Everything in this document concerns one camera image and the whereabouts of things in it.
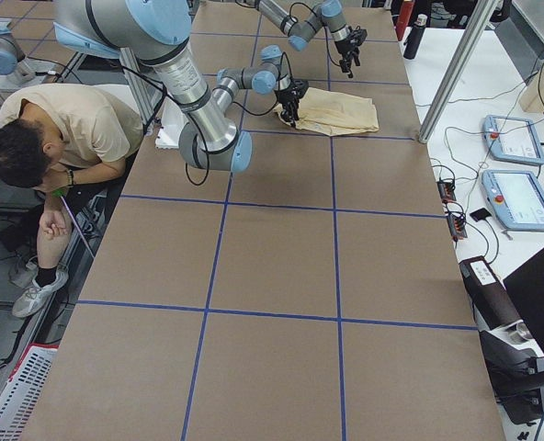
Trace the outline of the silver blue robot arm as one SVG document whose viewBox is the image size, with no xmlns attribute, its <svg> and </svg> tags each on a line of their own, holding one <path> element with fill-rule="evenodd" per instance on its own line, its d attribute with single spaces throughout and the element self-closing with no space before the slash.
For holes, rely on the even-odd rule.
<svg viewBox="0 0 544 441">
<path fill-rule="evenodd" d="M 366 40 L 368 32 L 357 26 L 350 26 L 345 18 L 343 6 L 339 1 L 322 1 L 308 7 L 310 14 L 299 20 L 285 10 L 276 1 L 236 1 L 242 7 L 253 8 L 271 21 L 289 39 L 290 46 L 296 51 L 303 51 L 309 42 L 321 31 L 327 31 L 333 38 L 338 54 L 341 56 L 339 66 L 342 73 L 349 78 L 352 64 L 360 65 L 360 47 Z"/>
<path fill-rule="evenodd" d="M 239 90 L 274 93 L 282 117 L 295 123 L 308 89 L 307 81 L 292 76 L 277 46 L 265 48 L 256 67 L 222 70 L 210 89 L 189 48 L 191 17 L 184 1 L 58 1 L 54 27 L 67 48 L 105 59 L 129 48 L 153 68 L 187 118 L 178 150 L 198 169 L 240 173 L 250 164 L 250 134 L 225 116 Z"/>
</svg>

